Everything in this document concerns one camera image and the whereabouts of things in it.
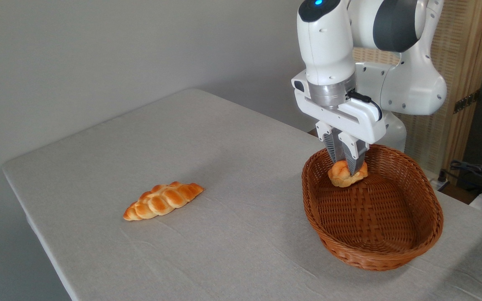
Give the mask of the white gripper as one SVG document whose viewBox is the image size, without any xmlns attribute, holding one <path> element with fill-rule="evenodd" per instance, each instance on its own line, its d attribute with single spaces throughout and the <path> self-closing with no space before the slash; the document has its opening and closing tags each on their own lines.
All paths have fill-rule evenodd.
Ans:
<svg viewBox="0 0 482 301">
<path fill-rule="evenodd" d="M 316 131 L 331 160 L 342 161 L 344 155 L 354 176 L 364 164 L 369 144 L 386 134 L 382 111 L 370 102 L 347 97 L 344 82 L 317 86 L 310 83 L 306 71 L 302 71 L 291 83 L 300 110 L 319 120 Z"/>
</svg>

